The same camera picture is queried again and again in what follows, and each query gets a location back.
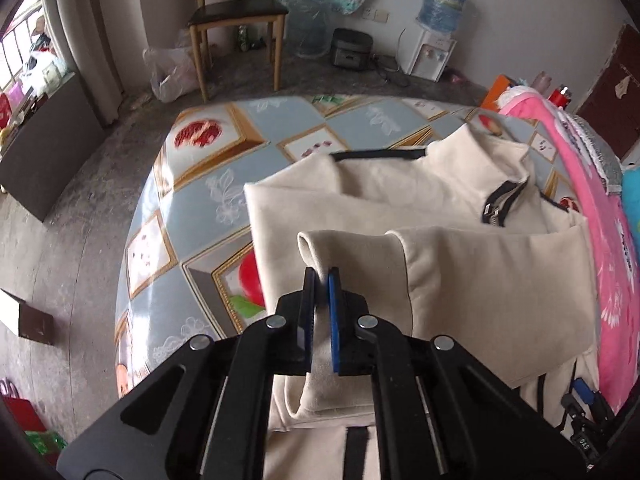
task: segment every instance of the chair leg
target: chair leg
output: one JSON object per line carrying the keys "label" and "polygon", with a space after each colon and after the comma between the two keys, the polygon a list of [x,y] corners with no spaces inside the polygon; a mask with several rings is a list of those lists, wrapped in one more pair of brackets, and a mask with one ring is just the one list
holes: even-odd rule
{"label": "chair leg", "polygon": [[267,23],[267,61],[273,63],[273,22]]}
{"label": "chair leg", "polygon": [[211,47],[209,45],[207,31],[203,30],[200,32],[200,34],[202,35],[202,43],[204,43],[204,64],[206,65],[208,70],[211,70],[213,60],[211,59]]}
{"label": "chair leg", "polygon": [[202,100],[207,102],[207,86],[204,81],[204,74],[202,73],[202,58],[200,51],[200,40],[198,38],[198,31],[196,27],[189,27],[191,33],[191,44],[193,46],[193,62],[196,64],[196,73],[198,74],[198,83],[200,83],[200,92],[202,94]]}
{"label": "chair leg", "polygon": [[276,20],[276,59],[273,65],[273,89],[280,90],[280,67],[282,66],[282,37],[284,36],[284,15]]}

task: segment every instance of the screw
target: screw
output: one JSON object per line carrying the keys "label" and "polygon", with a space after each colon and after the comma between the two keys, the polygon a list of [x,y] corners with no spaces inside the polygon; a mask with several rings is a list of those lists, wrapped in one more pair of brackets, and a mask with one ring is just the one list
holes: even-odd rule
{"label": "screw", "polygon": [[358,325],[361,328],[373,328],[378,325],[378,320],[375,317],[369,316],[367,314],[366,316],[361,316],[358,318]]}
{"label": "screw", "polygon": [[210,339],[204,334],[195,335],[189,341],[191,350],[204,350],[211,343]]}
{"label": "screw", "polygon": [[269,316],[267,318],[267,326],[269,328],[280,328],[285,326],[286,324],[287,320],[282,316],[278,316],[277,314],[275,316]]}
{"label": "screw", "polygon": [[433,340],[433,344],[438,350],[451,350],[453,348],[453,339],[447,335],[439,335]]}

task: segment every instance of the black metal bracket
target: black metal bracket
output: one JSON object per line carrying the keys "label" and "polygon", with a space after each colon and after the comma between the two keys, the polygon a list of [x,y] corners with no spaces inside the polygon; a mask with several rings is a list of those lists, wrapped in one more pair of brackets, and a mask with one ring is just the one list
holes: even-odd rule
{"label": "black metal bracket", "polygon": [[[65,449],[62,476],[261,480],[273,375],[311,370],[316,280],[242,335],[187,341]],[[454,339],[403,335],[338,269],[328,299],[336,373],[371,376],[382,480],[584,478],[578,450]]]}

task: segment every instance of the wooden cabinet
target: wooden cabinet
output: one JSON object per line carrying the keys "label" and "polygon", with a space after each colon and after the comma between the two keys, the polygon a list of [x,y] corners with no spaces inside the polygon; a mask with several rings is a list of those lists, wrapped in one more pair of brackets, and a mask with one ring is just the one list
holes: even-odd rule
{"label": "wooden cabinet", "polygon": [[69,74],[10,141],[0,161],[0,184],[44,222],[105,136],[80,76]]}
{"label": "wooden cabinet", "polygon": [[[622,95],[616,86],[625,86]],[[622,160],[640,140],[640,34],[625,25],[609,65],[578,110]]]}

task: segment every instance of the concrete floor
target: concrete floor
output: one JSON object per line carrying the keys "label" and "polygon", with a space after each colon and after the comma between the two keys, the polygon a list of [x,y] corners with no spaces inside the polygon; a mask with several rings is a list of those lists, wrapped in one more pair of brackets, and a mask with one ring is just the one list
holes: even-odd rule
{"label": "concrete floor", "polygon": [[[273,94],[264,51],[232,54],[213,72],[215,100]],[[410,83],[400,88],[374,71],[285,56],[279,94],[385,94],[473,105],[486,92],[473,84]],[[176,115],[201,103],[199,92],[192,92],[167,105],[153,100],[137,110],[123,106],[110,136],[44,224],[12,197],[0,198],[0,286],[51,313],[57,331],[56,345],[49,347],[19,340],[0,325],[0,376],[13,380],[67,440],[116,401],[114,303],[130,219]]]}

